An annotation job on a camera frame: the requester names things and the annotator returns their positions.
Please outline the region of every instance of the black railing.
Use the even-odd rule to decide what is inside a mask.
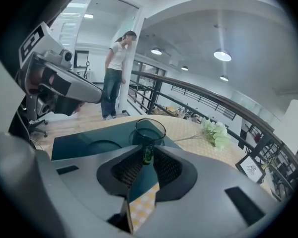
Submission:
[[[177,86],[172,86],[171,87],[172,91],[178,92],[180,94],[183,94],[184,96],[187,96],[193,100],[196,100],[198,102],[203,103],[204,105],[214,109],[215,111],[218,111],[219,113],[223,114],[224,116],[226,116],[227,118],[229,118],[230,120],[234,120],[236,113],[232,112],[231,110],[228,110],[224,107],[222,107],[221,105],[219,105],[218,103],[211,101],[201,95],[192,93],[190,91],[187,91],[183,88],[177,87]]]
[[[219,107],[221,107],[220,110],[225,116],[226,114],[230,114],[230,117],[239,115],[251,123],[252,126],[249,128],[248,132],[250,132],[253,137],[258,134],[260,135],[260,141],[255,148],[229,128],[227,129],[227,132],[245,146],[244,149],[247,154],[253,158],[258,157],[261,164],[269,163],[271,167],[270,171],[273,173],[273,181],[276,191],[278,191],[278,185],[282,184],[287,189],[288,195],[293,193],[293,186],[295,184],[294,180],[298,181],[298,158],[289,150],[286,145],[283,144],[283,142],[273,133],[273,129],[260,117],[243,106],[237,104],[236,102],[208,91],[202,87],[145,72],[132,71],[132,74],[138,75],[138,77],[147,77],[154,81],[153,87],[149,87],[131,80],[132,83],[130,85],[130,90],[134,92],[134,95],[129,94],[129,96],[135,103],[138,103],[142,110],[147,114],[153,114],[153,110],[158,108],[166,115],[176,117],[175,113],[167,110],[166,107],[163,107],[157,103],[158,96],[162,96],[178,104],[179,106],[184,107],[186,110],[190,110],[194,114],[209,119],[209,117],[205,116],[198,110],[162,93],[160,91],[162,83],[167,83],[172,86],[173,91],[177,91],[183,95],[189,96],[192,99],[202,102],[205,105],[214,108],[214,110],[218,110]],[[150,92],[149,97],[144,94],[147,92]],[[291,169],[291,174],[289,172],[287,173],[287,171],[285,173],[285,171],[280,168],[280,163],[278,163],[278,161],[280,161],[281,158],[285,159],[283,163],[286,165],[286,168]]]

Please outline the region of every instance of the wooden floor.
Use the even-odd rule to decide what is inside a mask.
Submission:
[[[118,118],[125,116],[128,115],[117,115]],[[47,125],[44,125],[43,123],[39,125],[38,128],[46,131],[48,136],[44,137],[43,134],[34,132],[31,134],[31,139],[35,141],[34,144],[37,149],[40,149],[39,145],[41,145],[43,150],[46,151],[51,157],[54,138],[88,131],[91,127],[93,127],[93,124],[95,124],[95,127],[97,127],[96,124],[99,122],[104,122],[101,115],[100,104],[86,103],[81,108],[81,111],[77,113],[76,119],[51,121]]]

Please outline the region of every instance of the jeans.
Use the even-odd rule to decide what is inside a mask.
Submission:
[[[115,105],[121,84],[121,70],[108,68],[104,79],[104,99],[101,102],[103,118],[116,115]]]

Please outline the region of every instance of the ceiling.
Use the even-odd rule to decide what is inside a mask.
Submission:
[[[136,10],[136,7],[120,0],[92,0],[86,14],[93,14],[93,19],[84,18],[80,31],[101,32],[113,37],[127,15]]]
[[[271,5],[261,3],[269,17],[242,10],[206,9],[183,13],[155,24],[147,24],[137,53],[169,64],[170,55],[189,67],[189,73],[218,79],[227,74],[229,84],[265,85],[274,90],[298,89],[298,36],[284,16],[284,24],[273,20]],[[153,47],[165,50],[153,55]],[[214,57],[218,48],[232,56],[230,62]]]

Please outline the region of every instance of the framed picture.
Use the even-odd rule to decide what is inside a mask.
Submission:
[[[74,68],[87,68],[89,51],[75,50]]]
[[[261,183],[264,176],[266,175],[265,171],[257,164],[257,162],[249,155],[246,155],[235,165],[238,170],[247,175],[252,181],[256,183]]]

